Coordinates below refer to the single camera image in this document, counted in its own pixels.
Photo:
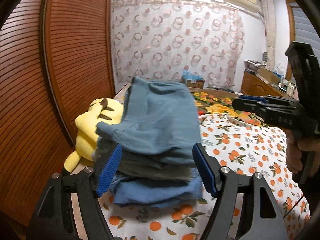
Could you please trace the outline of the right hand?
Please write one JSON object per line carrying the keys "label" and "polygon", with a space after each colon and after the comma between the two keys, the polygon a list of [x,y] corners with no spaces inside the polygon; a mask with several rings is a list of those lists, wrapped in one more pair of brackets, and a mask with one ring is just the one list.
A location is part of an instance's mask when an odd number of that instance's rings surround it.
{"label": "right hand", "polygon": [[308,138],[297,141],[290,130],[286,130],[285,134],[287,142],[286,164],[288,169],[292,173],[297,174],[303,168],[301,161],[302,152],[313,152],[313,162],[309,172],[309,176],[313,177],[319,170],[319,138]]}

